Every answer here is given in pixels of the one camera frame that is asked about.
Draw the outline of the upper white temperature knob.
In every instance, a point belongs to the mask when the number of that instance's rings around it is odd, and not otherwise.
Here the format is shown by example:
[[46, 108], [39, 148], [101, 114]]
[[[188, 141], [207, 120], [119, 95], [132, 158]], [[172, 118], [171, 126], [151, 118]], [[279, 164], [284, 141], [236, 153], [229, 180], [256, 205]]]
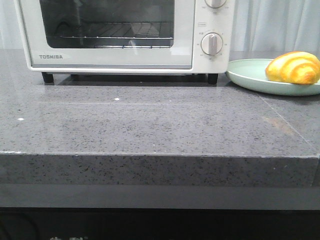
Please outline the upper white temperature knob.
[[222, 7], [225, 3], [226, 0], [205, 0], [205, 3], [213, 9], [218, 9]]

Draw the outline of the light green round plate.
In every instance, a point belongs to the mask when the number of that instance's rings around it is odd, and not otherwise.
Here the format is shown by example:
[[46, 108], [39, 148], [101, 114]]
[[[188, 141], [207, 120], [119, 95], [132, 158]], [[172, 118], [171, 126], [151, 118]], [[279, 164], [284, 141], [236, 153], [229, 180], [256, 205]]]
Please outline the light green round plate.
[[265, 68], [271, 62], [268, 58], [238, 59], [228, 63], [226, 76], [236, 85], [272, 95], [313, 96], [320, 93], [320, 83], [311, 85], [270, 81]]

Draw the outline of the lower white timer knob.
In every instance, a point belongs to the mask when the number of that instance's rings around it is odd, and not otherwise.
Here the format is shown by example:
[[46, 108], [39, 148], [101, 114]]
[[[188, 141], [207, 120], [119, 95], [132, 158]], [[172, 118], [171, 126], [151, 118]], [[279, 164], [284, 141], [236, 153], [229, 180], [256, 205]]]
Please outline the lower white timer knob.
[[222, 47], [223, 39], [215, 32], [206, 34], [201, 40], [201, 49], [207, 55], [216, 56], [222, 50]]

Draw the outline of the white Toshiba toaster oven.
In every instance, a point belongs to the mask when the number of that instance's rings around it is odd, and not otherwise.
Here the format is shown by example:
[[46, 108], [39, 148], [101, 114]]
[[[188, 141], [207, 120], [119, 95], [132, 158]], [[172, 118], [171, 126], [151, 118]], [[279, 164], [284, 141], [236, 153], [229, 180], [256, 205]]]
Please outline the white Toshiba toaster oven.
[[[117, 69], [76, 69], [76, 68], [60, 68], [54, 70], [52, 68], [31, 68], [28, 64], [28, 56], [25, 51], [24, 36], [22, 34], [22, 25], [17, 12], [16, 1], [14, 3], [19, 28], [22, 36], [22, 44], [25, 53], [27, 67], [34, 72], [42, 74], [45, 83], [52, 83], [54, 74], [71, 74], [71, 75], [207, 75], [208, 82], [215, 84], [218, 74], [224, 73], [228, 68], [230, 57], [230, 45], [233, 29], [233, 20], [235, 14], [235, 1], [227, 0], [226, 3], [220, 8], [209, 7], [205, 0], [193, 0], [195, 2], [195, 15], [194, 15], [194, 33], [193, 33], [193, 55], [192, 65], [190, 69], [133, 69], [133, 68], [117, 68]], [[217, 33], [222, 37], [223, 46], [221, 51], [215, 55], [207, 55], [201, 48], [201, 41], [203, 37], [209, 33]]]

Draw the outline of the white glass oven door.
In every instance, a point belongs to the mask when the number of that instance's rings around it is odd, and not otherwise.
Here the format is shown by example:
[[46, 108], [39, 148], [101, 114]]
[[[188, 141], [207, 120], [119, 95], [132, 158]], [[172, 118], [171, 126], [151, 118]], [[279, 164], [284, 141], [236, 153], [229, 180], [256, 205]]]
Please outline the white glass oven door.
[[[193, 0], [17, 0], [32, 69], [190, 69], [196, 4]], [[47, 34], [59, 23], [173, 23], [170, 48], [52, 48]]]

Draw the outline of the yellow croissant bread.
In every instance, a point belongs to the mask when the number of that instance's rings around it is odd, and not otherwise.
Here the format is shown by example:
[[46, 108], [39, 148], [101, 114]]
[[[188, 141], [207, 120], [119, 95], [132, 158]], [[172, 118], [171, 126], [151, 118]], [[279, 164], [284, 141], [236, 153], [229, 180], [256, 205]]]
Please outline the yellow croissant bread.
[[273, 59], [265, 75], [273, 82], [313, 85], [320, 80], [320, 60], [309, 52], [288, 52]]

